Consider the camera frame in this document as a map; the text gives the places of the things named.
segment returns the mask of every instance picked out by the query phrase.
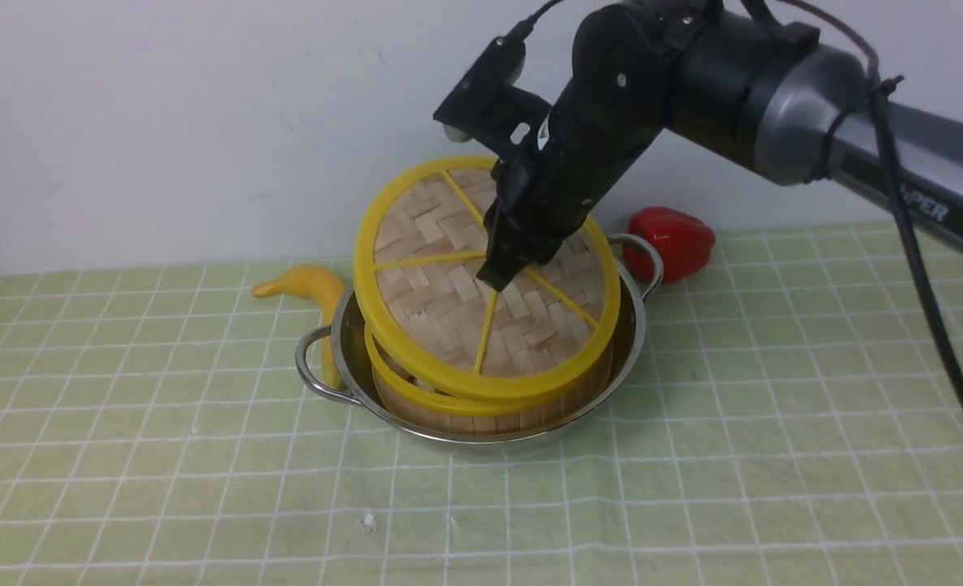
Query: toy pepper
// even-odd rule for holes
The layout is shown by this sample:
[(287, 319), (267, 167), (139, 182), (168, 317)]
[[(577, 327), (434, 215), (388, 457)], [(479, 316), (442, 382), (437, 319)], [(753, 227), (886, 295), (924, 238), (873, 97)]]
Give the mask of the toy pepper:
[[(663, 257), (666, 277), (663, 282), (680, 281), (702, 270), (709, 263), (716, 234), (696, 216), (670, 208), (644, 208), (629, 222), (629, 233), (644, 238)], [(626, 247), (623, 260), (633, 278), (651, 282), (654, 266), (644, 253)]]

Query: yellow banana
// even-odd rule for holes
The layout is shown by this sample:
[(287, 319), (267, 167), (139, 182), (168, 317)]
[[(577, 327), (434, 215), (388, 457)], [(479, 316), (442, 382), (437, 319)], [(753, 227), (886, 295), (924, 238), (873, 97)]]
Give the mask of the yellow banana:
[[(300, 265), (287, 270), (275, 281), (262, 282), (253, 288), (253, 296), (259, 300), (279, 293), (314, 301), (322, 311), (322, 324), (328, 324), (333, 322), (336, 305), (344, 295), (344, 280), (326, 267)], [(334, 389), (344, 386), (333, 362), (333, 349), (328, 340), (322, 343), (322, 378)]]

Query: yellow rim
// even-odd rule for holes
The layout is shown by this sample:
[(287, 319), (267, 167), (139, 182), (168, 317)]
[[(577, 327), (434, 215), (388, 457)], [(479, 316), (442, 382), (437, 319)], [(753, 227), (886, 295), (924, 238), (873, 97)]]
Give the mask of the yellow rim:
[(388, 366), (387, 361), (380, 356), (380, 349), (376, 348), (376, 339), (369, 326), (366, 326), (366, 352), (369, 353), (370, 363), (377, 374), (395, 393), (432, 411), (460, 417), (497, 417), (532, 409), (547, 401), (547, 398), (540, 397), (537, 400), (532, 398), (532, 400), (501, 400), (485, 403), (485, 401), (469, 400), (469, 398), (440, 396), (421, 389), (406, 381), (405, 378), (401, 378), (391, 366)]
[[(465, 372), (437, 360), (436, 357), (420, 348), (388, 312), (376, 278), (378, 270), (391, 268), (391, 265), (377, 265), (374, 262), (374, 244), (376, 243), (377, 231), (380, 230), (380, 223), (395, 200), (414, 183), (430, 175), (443, 175), (446, 181), (450, 181), (450, 185), (460, 198), (466, 200), (465, 203), (469, 205), (471, 214), (474, 215), (475, 219), (480, 219), (480, 211), (474, 207), (469, 198), (463, 195), (462, 189), (454, 181), (451, 181), (451, 174), (448, 171), (465, 168), (488, 171), (492, 169), (492, 165), (495, 163), (495, 159), (487, 156), (460, 156), (432, 160), (408, 170), (395, 181), (389, 183), (387, 188), (381, 190), (379, 196), (366, 211), (365, 218), (362, 219), (362, 226), (358, 231), (354, 263), (355, 294), (359, 307), (361, 307), (362, 316), (365, 317), (366, 323), (372, 329), (376, 342), (396, 363), (417, 378), (429, 383), (435, 389), (441, 389), (441, 391), (459, 398), (482, 401), (482, 403), (493, 400), (540, 400), (562, 392), (585, 374), (589, 367), (597, 362), (597, 359), (611, 341), (611, 335), (615, 333), (615, 322), (619, 316), (619, 275), (615, 271), (615, 255), (611, 252), (611, 245), (608, 245), (604, 233), (601, 232), (600, 226), (593, 218), (586, 219), (583, 230), (593, 240), (595, 252), (601, 265), (604, 291), (606, 292), (604, 309), (601, 311), (599, 320), (593, 320), (593, 317), (585, 314), (585, 312), (580, 313), (584, 316), (584, 319), (588, 318), (588, 322), (593, 326), (593, 336), (571, 360), (545, 371), (543, 374), (519, 376), (518, 378), (492, 378), (492, 376), (479, 374), (478, 370)], [(470, 255), (484, 256), (480, 252), (473, 252)], [(536, 282), (556, 295), (571, 310), (581, 311), (578, 305), (568, 300), (559, 289), (546, 282), (537, 271), (534, 269), (526, 269), (526, 271), (530, 278), (536, 279)], [(484, 346), (482, 346), (480, 352), (484, 352)]]

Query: bamboo steamer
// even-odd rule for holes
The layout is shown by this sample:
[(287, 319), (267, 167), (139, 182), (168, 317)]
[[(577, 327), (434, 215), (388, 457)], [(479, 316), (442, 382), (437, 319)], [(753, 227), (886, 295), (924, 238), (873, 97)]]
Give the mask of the bamboo steamer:
[(433, 160), (366, 212), (354, 286), (384, 407), (454, 433), (526, 430), (575, 411), (611, 370), (615, 257), (592, 219), (501, 293), (474, 278), (495, 160)]

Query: metal pot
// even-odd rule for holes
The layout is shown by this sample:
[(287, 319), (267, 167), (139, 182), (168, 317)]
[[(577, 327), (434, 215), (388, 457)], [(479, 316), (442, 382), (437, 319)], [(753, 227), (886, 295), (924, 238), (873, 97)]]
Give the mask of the metal pot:
[[(591, 400), (587, 405), (577, 411), (564, 415), (554, 422), (544, 423), (543, 426), (531, 427), (525, 431), (514, 431), (514, 433), (491, 434), (491, 435), (466, 435), (451, 434), (443, 431), (433, 431), (425, 427), (415, 426), (406, 422), (404, 419), (388, 412), (380, 403), (376, 386), (373, 383), (373, 367), (370, 364), (369, 355), (365, 345), (365, 319), (362, 318), (361, 310), (355, 301), (353, 289), (348, 289), (337, 305), (336, 313), (333, 315), (333, 323), (328, 326), (318, 327), (316, 330), (306, 334), (298, 345), (296, 345), (295, 363), (296, 371), (303, 379), (307, 388), (313, 390), (318, 396), (335, 400), (339, 403), (348, 405), (359, 405), (373, 412), (380, 419), (391, 424), (396, 429), (406, 431), (415, 437), (444, 444), (450, 448), (462, 450), (480, 450), (480, 452), (491, 452), (493, 448), (505, 450), (512, 448), (515, 452), (519, 449), (536, 449), (548, 445), (548, 442), (555, 441), (557, 437), (570, 426), (571, 423), (578, 422), (583, 415), (588, 414), (614, 393), (622, 385), (624, 379), (629, 374), (633, 364), (637, 363), (640, 356), (641, 346), (644, 344), (645, 323), (647, 315), (644, 308), (645, 301), (659, 289), (663, 281), (663, 260), (659, 253), (643, 238), (633, 236), (633, 234), (614, 234), (608, 237), (611, 244), (630, 244), (644, 250), (651, 256), (655, 267), (655, 278), (652, 283), (646, 286), (644, 292), (637, 289), (637, 284), (630, 277), (629, 271), (619, 263), (619, 279), (622, 287), (622, 304), (619, 309), (619, 321), (615, 324), (615, 334), (611, 337), (611, 381), (603, 392)], [(333, 389), (327, 386), (311, 371), (307, 364), (307, 349), (315, 342), (329, 338), (332, 344), (333, 361), (341, 378), (344, 379), (344, 386), (347, 390)]]

